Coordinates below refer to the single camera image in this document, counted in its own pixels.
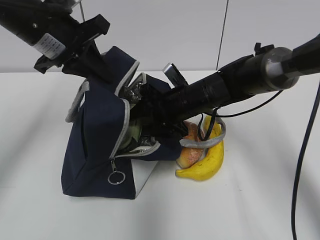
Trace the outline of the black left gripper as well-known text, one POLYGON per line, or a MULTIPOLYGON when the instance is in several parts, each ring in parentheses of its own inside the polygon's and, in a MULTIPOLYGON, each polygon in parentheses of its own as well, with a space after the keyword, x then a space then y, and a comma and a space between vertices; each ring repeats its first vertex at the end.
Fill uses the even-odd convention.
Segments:
POLYGON ((64 74, 112 84, 114 75, 95 43, 109 28, 110 23, 100 14, 82 23, 71 16, 51 18, 47 31, 33 46, 42 54, 34 68, 44 74, 53 66, 63 67, 64 74))

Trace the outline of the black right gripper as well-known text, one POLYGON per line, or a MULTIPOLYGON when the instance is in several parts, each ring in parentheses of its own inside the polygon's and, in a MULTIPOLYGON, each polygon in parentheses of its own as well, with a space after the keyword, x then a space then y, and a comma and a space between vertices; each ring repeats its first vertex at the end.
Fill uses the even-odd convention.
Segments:
POLYGON ((130 110, 130 121, 137 121, 146 136, 153 137, 185 137, 188 127, 180 120, 174 122, 165 110, 163 103, 165 94, 149 83, 144 84, 139 93, 141 98, 130 110))

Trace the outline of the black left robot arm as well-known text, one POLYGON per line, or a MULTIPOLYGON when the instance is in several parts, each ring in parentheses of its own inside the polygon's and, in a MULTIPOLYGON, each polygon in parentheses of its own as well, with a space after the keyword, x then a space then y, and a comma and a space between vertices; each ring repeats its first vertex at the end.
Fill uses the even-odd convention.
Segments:
POLYGON ((42 56, 34 69, 45 74, 61 68, 67 75, 95 77, 112 83, 113 73, 95 40, 106 35, 110 23, 101 15, 83 22, 72 17, 79 0, 2 0, 0 25, 42 56))

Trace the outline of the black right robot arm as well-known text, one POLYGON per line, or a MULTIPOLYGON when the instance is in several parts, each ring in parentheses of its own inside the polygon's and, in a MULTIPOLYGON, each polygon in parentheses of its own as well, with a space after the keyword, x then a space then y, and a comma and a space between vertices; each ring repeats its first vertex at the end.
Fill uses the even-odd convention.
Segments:
POLYGON ((319 37, 295 49, 257 43, 254 51, 192 84, 179 81, 163 91, 145 83, 130 120, 140 121, 148 135, 181 138, 188 133, 184 121, 189 118, 258 94, 290 89, 301 76, 320 71, 319 37))

